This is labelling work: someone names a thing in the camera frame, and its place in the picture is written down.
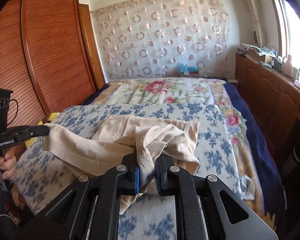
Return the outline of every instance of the beige shirt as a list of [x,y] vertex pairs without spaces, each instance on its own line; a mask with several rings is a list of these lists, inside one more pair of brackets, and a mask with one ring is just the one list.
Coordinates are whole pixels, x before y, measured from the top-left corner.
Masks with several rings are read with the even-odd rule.
[[[195,174],[199,161],[194,157],[199,123],[130,115],[111,115],[98,127],[91,139],[70,132],[58,124],[43,137],[42,149],[50,151],[77,176],[100,176],[121,164],[123,156],[137,148],[140,169],[140,196],[155,176],[155,160],[164,151],[174,164]],[[137,196],[122,196],[120,214]]]

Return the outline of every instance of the yellow pillow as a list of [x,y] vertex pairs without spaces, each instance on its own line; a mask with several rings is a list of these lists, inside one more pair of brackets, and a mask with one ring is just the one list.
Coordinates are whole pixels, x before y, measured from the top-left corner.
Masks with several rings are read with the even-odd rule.
[[[60,113],[51,113],[43,118],[37,125],[45,124],[47,122],[52,122]],[[35,138],[31,138],[30,140],[25,141],[26,148],[34,142]]]

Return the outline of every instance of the bed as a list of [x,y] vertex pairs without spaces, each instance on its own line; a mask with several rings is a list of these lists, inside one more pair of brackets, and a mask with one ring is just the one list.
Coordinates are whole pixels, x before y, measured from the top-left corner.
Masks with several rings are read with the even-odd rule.
[[[274,214],[281,190],[278,171],[252,114],[230,83],[191,78],[112,82],[89,97],[83,106],[66,109],[54,122],[90,138],[98,123],[109,114],[198,119],[205,125],[200,125],[195,151],[201,162],[197,175],[216,174],[261,217]],[[213,154],[209,157],[204,152],[209,149],[212,152],[218,145],[223,162],[216,164],[218,157]],[[40,138],[24,152],[17,168],[15,184],[34,214],[76,179],[61,161],[42,151]],[[119,236],[173,239],[176,230],[173,206],[169,197],[143,195],[121,215]],[[146,218],[140,218],[145,212]]]

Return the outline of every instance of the wooden door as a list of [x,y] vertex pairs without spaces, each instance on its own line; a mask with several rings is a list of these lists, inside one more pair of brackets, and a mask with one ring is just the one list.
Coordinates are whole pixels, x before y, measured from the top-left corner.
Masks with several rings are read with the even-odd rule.
[[23,0],[21,10],[29,71],[47,112],[80,104],[95,91],[95,85],[77,0]]
[[[0,88],[14,91],[18,115],[10,126],[34,125],[45,115],[26,65],[20,28],[21,0],[9,0],[0,12]],[[17,105],[10,102],[8,122]]]
[[82,35],[87,52],[87,60],[90,65],[92,76],[97,85],[97,89],[100,89],[106,82],[103,77],[103,71],[100,64],[96,41],[94,39],[89,5],[79,4],[79,10]]
[[258,106],[255,108],[255,119],[262,130],[265,130],[265,125],[269,115],[274,107],[274,95],[278,89],[277,80],[274,76],[265,69],[261,70]]
[[274,95],[274,110],[269,113],[264,133],[270,152],[274,153],[287,138],[300,109],[300,97],[290,87],[280,85]]
[[252,112],[255,111],[258,105],[258,92],[259,92],[259,82],[260,82],[260,70],[259,66],[255,65],[253,62],[249,62],[246,66],[246,85],[245,85],[245,100]]

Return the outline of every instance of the blue floral bedspread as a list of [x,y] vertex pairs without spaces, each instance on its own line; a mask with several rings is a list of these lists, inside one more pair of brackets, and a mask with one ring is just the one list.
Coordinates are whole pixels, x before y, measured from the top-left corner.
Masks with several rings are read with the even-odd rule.
[[[244,198],[247,185],[238,175],[234,152],[222,113],[215,105],[143,104],[88,105],[66,109],[55,120],[85,138],[97,130],[110,114],[200,122],[194,151],[200,161],[197,176],[217,175],[238,196]],[[72,172],[52,153],[42,151],[42,138],[25,151],[17,162],[15,184],[28,206],[37,214],[74,179]],[[119,239],[176,239],[174,197],[143,195],[120,216]]]

